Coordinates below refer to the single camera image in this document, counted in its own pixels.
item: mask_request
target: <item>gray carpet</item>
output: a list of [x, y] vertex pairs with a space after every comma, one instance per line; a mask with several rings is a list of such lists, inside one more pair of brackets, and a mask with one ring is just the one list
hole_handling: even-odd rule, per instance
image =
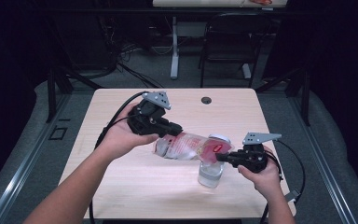
[[[137, 72], [151, 76], [164, 88], [197, 88], [200, 84], [200, 70], [197, 68], [199, 50], [200, 45], [197, 40], [188, 39], [183, 42], [180, 51], [179, 78], [176, 80], [170, 79], [171, 53], [157, 54], [154, 51], [136, 50], [131, 53], [131, 57], [127, 58], [129, 60], [124, 64]], [[268, 52], [269, 48], [263, 51], [262, 63], [257, 70], [254, 88], [263, 84], [260, 76]], [[242, 74], [241, 71], [236, 71], [237, 66], [213, 66], [211, 64], [207, 66], [206, 87], [246, 85], [246, 81], [239, 82], [238, 80]], [[220, 72], [227, 75], [224, 82], [211, 78], [219, 76]], [[93, 81], [106, 88], [145, 89], [142, 82], [127, 72], [121, 72], [120, 69], [109, 76], [95, 78]], [[6, 212], [1, 214], [2, 223], [21, 223], [33, 208], [57, 186], [93, 93], [89, 87], [77, 80], [72, 80], [72, 83], [75, 87], [73, 94], [66, 96], [58, 92], [59, 99], [61, 99], [59, 102], [65, 102], [65, 104], [60, 105], [60, 112], [52, 124], [53, 127], [49, 127], [50, 129], [45, 123], [48, 117], [47, 84], [42, 83], [35, 89], [38, 98], [34, 113], [0, 174], [0, 202], [2, 202], [5, 189], [18, 168], [21, 167], [24, 158], [40, 141], [40, 134], [46, 129], [49, 132], [46, 134], [46, 139], [41, 141], [40, 154], [35, 156], [32, 172], [25, 177], [26, 181], [19, 193], [14, 195], [16, 200], [14, 203], [9, 203], [5, 207]], [[285, 84], [282, 83], [268, 92], [259, 93], [258, 97], [270, 131], [282, 134], [282, 141], [298, 154], [306, 168], [307, 183], [304, 194], [296, 204], [296, 222], [358, 223], [358, 180], [346, 161], [346, 148], [339, 129], [322, 102], [314, 94], [310, 97], [311, 126], [305, 128], [301, 119], [298, 118], [298, 99], [286, 98], [282, 92], [284, 86]], [[51, 128], [54, 127], [66, 130], [62, 140], [48, 140], [52, 132]], [[319, 168], [318, 158], [315, 157], [314, 144], [307, 133], [309, 131], [317, 139], [318, 147], [337, 181], [340, 193], [344, 196], [353, 218], [345, 218], [337, 209], [334, 194], [332, 194], [328, 180], [324, 179], [323, 170]], [[303, 176], [296, 158], [290, 150], [279, 143], [275, 143], [275, 147], [289, 188], [300, 189]], [[250, 219], [243, 220], [242, 223], [257, 223], [257, 221], [257, 219]], [[130, 222], [120, 220], [114, 223]]]

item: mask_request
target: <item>chair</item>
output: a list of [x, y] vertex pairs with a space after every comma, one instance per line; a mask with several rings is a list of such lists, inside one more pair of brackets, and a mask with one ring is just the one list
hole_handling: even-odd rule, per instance
[[271, 21], [262, 15], [222, 13], [206, 24], [200, 55], [200, 86], [203, 87], [205, 62], [246, 63], [253, 65], [248, 88], [254, 79], [260, 47], [268, 33]]

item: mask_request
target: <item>black controller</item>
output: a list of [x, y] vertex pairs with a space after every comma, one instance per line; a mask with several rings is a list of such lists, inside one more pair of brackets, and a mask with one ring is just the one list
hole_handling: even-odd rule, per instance
[[133, 133], [157, 133], [159, 137], [163, 137], [165, 134], [177, 136], [182, 132], [179, 124], [162, 117], [165, 109], [171, 109], [164, 91], [145, 92], [142, 96], [144, 99], [132, 109], [127, 120]]
[[226, 161], [233, 167], [243, 165], [253, 173], [259, 173], [266, 169], [268, 154], [264, 150], [262, 143], [269, 140], [280, 138], [276, 133], [248, 133], [243, 139], [243, 148], [236, 152], [216, 153], [218, 161]]

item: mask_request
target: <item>gray floor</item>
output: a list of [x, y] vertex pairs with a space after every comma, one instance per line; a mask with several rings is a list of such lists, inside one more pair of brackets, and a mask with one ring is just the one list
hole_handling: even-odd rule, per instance
[[[176, 80], [170, 79], [171, 52], [157, 54], [153, 50], [136, 50], [124, 64], [152, 77], [167, 89], [197, 88], [200, 84], [200, 70], [197, 68], [200, 45], [196, 40], [184, 41], [180, 48], [179, 78]], [[260, 76], [268, 52], [269, 48], [264, 48], [254, 88], [263, 84]], [[206, 88], [246, 85], [246, 81], [239, 80], [242, 74], [236, 71], [237, 66], [207, 66]], [[226, 75], [224, 81], [210, 78], [221, 77], [220, 74]], [[142, 82], [119, 69], [93, 81], [106, 88], [145, 89]], [[75, 87], [73, 94], [61, 95], [58, 92], [60, 110], [50, 124], [45, 123], [48, 117], [47, 84], [42, 83], [35, 89], [38, 98], [34, 113], [0, 174], [0, 223], [21, 223], [57, 186], [93, 93], [84, 84], [76, 80], [72, 82]], [[258, 98], [269, 130], [282, 134], [282, 141], [298, 154], [306, 168], [306, 187], [296, 204], [297, 223], [358, 223], [358, 180], [347, 163], [345, 143], [339, 129], [313, 94], [310, 97], [311, 126], [305, 126], [298, 115], [298, 98], [286, 98], [282, 91], [284, 86], [282, 83], [268, 92], [258, 93]], [[49, 140], [55, 127], [66, 129], [62, 140]], [[275, 143], [275, 147], [289, 188], [300, 189], [303, 176], [296, 158], [284, 146]], [[251, 219], [242, 223], [257, 221]]]

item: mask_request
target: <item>white desk leg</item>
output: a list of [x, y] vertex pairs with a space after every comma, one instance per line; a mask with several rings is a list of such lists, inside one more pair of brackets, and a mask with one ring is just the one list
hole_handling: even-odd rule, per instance
[[179, 53], [178, 53], [178, 34], [176, 31], [176, 17], [172, 20], [172, 64], [171, 64], [171, 79], [178, 78], [178, 66], [179, 66]]
[[249, 64], [245, 63], [242, 66], [242, 73], [245, 78], [251, 78], [251, 70], [249, 69]]

